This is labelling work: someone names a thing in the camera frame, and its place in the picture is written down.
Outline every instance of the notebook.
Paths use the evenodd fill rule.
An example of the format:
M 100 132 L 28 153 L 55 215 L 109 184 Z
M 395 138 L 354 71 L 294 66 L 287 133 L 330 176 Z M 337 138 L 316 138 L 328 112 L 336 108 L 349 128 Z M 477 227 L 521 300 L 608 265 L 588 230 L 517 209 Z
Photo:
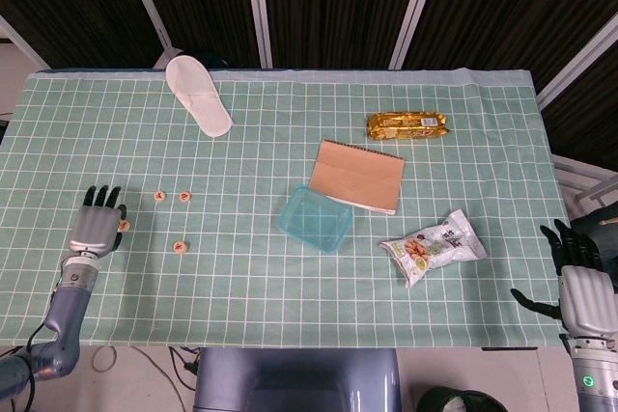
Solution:
M 309 188 L 342 203 L 395 214 L 404 162 L 392 154 L 324 140 Z

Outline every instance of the snack bag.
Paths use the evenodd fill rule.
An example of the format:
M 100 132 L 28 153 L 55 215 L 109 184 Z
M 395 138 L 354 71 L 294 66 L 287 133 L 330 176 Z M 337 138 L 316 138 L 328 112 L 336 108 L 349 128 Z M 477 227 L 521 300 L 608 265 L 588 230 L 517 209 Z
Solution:
M 487 256 L 483 244 L 458 209 L 449 214 L 439 226 L 421 229 L 405 238 L 384 241 L 393 261 L 406 276 L 406 287 L 418 282 L 429 269 L 436 269 L 453 261 L 475 261 Z

